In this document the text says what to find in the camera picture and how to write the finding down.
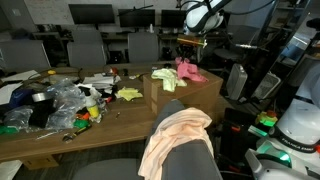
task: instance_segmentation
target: black monitor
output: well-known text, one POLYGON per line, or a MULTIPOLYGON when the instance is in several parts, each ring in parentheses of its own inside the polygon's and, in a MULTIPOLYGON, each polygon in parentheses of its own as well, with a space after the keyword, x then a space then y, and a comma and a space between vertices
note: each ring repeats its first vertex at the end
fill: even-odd
POLYGON ((155 24, 155 10, 119 9, 120 27, 148 27, 155 24))
POLYGON ((111 4, 69 4, 75 24, 110 24, 114 22, 111 4))
POLYGON ((161 27, 182 28, 186 19, 186 11, 162 10, 161 27))

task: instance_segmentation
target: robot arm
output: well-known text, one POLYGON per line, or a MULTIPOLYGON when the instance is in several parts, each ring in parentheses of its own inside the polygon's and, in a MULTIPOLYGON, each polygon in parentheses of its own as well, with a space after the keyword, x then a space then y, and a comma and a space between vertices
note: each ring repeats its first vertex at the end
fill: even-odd
POLYGON ((191 32, 208 31, 218 27, 223 21, 219 10, 231 0, 196 0, 190 2, 187 10, 187 27, 191 32))

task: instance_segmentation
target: yellow object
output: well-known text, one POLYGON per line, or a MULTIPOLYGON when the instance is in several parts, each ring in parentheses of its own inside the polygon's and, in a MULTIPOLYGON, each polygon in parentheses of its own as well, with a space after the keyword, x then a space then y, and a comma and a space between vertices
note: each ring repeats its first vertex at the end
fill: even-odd
POLYGON ((50 74, 50 75, 54 75, 54 74, 57 74, 57 72, 56 72, 56 71, 54 71, 54 70, 49 70, 49 71, 48 71, 48 74, 50 74))
POLYGON ((187 86, 187 83, 178 79, 177 71, 174 69, 159 69, 154 70, 152 75, 152 79, 162 79, 163 80, 163 90, 174 92, 176 86, 187 86))
POLYGON ((99 116, 99 109, 97 105, 87 107, 87 110, 89 111, 91 117, 97 118, 99 116))
POLYGON ((139 93, 137 89, 134 89, 134 88, 125 88, 124 87, 118 91, 118 94, 127 101, 130 101, 133 98, 143 97, 143 95, 141 93, 139 93))
POLYGON ((267 112, 262 111, 256 119, 256 124, 261 123, 265 126, 272 127, 277 121, 277 117, 270 116, 267 112))

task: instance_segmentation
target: red object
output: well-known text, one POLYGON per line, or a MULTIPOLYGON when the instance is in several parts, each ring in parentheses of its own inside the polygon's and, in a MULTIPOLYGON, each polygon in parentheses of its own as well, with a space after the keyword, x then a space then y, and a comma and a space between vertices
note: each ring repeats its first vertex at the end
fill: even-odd
POLYGON ((320 154, 320 145, 316 145, 316 151, 320 154))
POLYGON ((112 101, 112 97, 108 97, 107 99, 106 99, 106 102, 107 103, 109 103, 109 102, 111 102, 112 101))
POLYGON ((240 169, 238 169, 238 168, 236 168, 236 167, 233 167, 233 166, 231 166, 231 165, 229 165, 229 169, 230 169, 231 171, 233 171, 233 172, 237 172, 237 173, 241 172, 240 169))
POLYGON ((232 131, 235 131, 235 132, 240 132, 240 130, 241 130, 240 127, 234 127, 234 126, 232 126, 231 129, 232 129, 232 131))
POLYGON ((274 118, 274 117, 277 117, 277 113, 274 112, 274 111, 268 110, 267 111, 267 116, 269 116, 271 118, 274 118))
POLYGON ((116 76, 116 75, 118 75, 118 69, 113 67, 110 69, 110 73, 112 73, 112 75, 116 76))

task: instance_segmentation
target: peach towel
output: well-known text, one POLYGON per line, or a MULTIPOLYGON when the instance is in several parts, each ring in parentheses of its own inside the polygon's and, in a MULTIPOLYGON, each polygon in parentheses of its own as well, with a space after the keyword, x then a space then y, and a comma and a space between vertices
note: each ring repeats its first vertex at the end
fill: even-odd
POLYGON ((213 156, 207 131, 211 118, 201 110, 188 108, 164 119, 151 136, 144 151, 138 174, 145 180, 160 180, 162 163, 172 148, 195 139, 202 139, 213 156))

